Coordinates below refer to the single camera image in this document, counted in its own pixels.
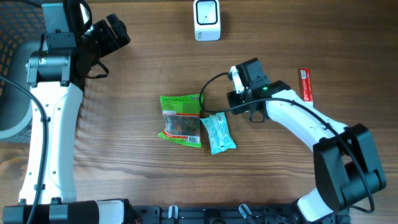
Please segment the teal tissue packet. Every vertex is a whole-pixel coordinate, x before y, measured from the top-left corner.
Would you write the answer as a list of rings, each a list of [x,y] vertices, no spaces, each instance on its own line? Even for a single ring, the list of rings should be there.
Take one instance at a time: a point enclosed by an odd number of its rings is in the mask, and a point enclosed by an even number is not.
[[[209,115],[200,119],[204,125],[213,155],[225,152],[228,149],[236,149],[230,133],[225,112]]]

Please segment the green gummy candy bag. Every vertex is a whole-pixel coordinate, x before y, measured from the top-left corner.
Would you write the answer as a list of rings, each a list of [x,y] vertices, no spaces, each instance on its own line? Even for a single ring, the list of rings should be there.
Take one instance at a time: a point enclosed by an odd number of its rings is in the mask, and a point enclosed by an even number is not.
[[[189,147],[201,148],[199,94],[160,96],[165,128],[158,137]]]

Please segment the red stick sachet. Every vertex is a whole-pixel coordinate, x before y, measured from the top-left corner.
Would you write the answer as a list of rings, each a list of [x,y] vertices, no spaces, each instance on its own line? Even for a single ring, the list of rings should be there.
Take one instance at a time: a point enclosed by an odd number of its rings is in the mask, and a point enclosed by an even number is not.
[[[311,76],[310,70],[307,68],[300,69],[300,77],[301,77],[301,84],[302,84],[302,93],[303,93],[303,100],[304,102],[313,107],[313,94],[312,94],[312,83],[311,83]]]

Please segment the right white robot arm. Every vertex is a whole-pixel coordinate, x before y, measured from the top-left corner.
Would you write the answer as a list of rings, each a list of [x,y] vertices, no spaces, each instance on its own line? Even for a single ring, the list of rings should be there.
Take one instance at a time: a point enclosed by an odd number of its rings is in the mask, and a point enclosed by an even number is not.
[[[291,87],[270,82],[257,58],[231,67],[234,90],[227,94],[233,114],[262,114],[295,134],[313,154],[315,189],[298,199],[307,222],[317,222],[386,187],[372,134],[362,124],[349,127],[306,104]]]

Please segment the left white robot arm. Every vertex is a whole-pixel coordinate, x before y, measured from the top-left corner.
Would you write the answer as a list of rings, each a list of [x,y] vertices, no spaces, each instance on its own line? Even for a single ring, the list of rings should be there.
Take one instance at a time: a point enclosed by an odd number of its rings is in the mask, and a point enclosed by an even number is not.
[[[93,22],[86,1],[41,5],[46,30],[26,62],[32,129],[27,173],[4,223],[137,223],[127,199],[76,199],[73,171],[75,131],[91,68],[130,42],[115,14]]]

